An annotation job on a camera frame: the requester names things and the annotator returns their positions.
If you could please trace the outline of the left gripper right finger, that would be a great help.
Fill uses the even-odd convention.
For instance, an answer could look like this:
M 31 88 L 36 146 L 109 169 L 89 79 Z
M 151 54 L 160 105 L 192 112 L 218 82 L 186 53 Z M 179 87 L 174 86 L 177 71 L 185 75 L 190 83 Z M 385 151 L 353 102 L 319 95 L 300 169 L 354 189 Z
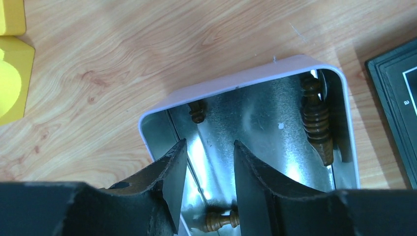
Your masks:
M 414 236 L 417 192 L 339 189 L 328 193 L 292 180 L 234 142 L 243 236 Z

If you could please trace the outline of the black silver chess board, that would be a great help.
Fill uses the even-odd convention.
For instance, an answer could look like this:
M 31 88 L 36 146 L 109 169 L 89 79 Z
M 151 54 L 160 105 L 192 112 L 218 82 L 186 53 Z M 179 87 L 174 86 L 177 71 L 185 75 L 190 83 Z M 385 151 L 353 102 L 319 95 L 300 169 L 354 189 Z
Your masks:
M 365 62 L 408 180 L 417 187 L 417 40 Z

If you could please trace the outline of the tin box with dark pieces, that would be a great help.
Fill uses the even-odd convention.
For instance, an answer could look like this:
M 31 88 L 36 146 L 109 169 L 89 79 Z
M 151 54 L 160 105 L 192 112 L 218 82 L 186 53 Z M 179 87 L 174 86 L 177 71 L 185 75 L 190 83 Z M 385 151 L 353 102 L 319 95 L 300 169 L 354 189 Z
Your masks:
M 334 162 L 325 167 L 302 124 L 301 80 L 322 84 Z M 289 178 L 323 192 L 357 189 L 360 180 L 348 85 L 337 67 L 292 56 L 178 89 L 145 112 L 138 129 L 156 160 L 187 140 L 179 235 L 202 236 L 206 213 L 237 208 L 234 141 Z

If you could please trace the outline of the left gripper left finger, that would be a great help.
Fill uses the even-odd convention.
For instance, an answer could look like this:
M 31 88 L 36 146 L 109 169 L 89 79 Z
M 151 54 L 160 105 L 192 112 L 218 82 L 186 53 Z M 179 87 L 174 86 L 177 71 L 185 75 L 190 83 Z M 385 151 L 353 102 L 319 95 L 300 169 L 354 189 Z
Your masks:
M 85 182 L 2 182 L 3 236 L 172 236 L 181 229 L 187 142 L 110 188 Z

